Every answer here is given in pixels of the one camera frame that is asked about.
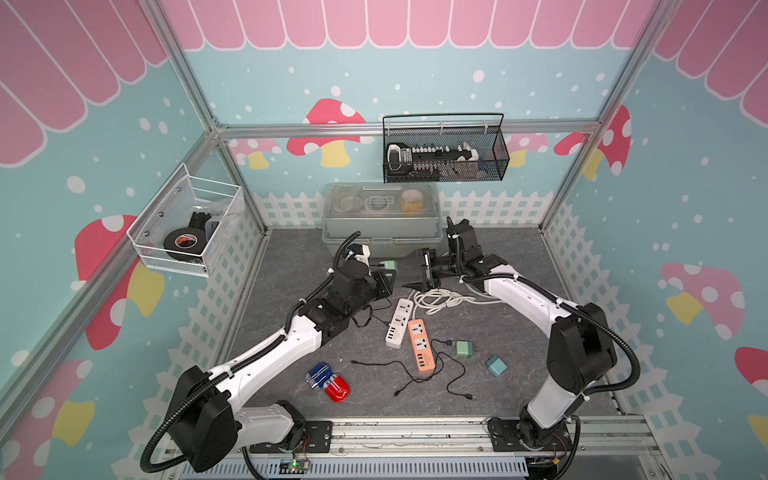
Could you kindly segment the white power strip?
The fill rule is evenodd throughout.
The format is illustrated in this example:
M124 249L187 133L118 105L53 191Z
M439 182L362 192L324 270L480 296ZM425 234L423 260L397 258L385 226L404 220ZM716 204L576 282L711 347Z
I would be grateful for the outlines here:
M414 303L408 298L398 300L385 335L385 345L393 349L402 346L407 324L411 320Z

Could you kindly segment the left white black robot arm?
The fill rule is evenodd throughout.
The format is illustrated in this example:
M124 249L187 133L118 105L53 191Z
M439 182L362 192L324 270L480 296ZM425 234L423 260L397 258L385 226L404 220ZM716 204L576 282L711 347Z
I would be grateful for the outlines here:
M288 311L282 328L245 353L207 371L193 366L177 380L163 421L139 460L145 473L182 463L204 472L231 451L268 443L293 449L305 418L288 401L247 413L263 386L343 333L374 302L391 295L396 274L373 267L353 232L337 249L326 279Z

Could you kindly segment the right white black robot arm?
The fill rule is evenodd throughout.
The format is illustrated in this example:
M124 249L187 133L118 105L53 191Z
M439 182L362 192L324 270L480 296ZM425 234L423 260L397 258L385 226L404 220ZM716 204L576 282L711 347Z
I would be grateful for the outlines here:
M567 422L592 395L626 390L640 379L640 360L605 312L594 303L564 299L522 275L495 254L485 254L466 219L447 220L448 252L423 249L421 280L408 287L428 292L455 278L512 307L548 339L547 377L522 408L514 437L530 451L544 449L567 431Z

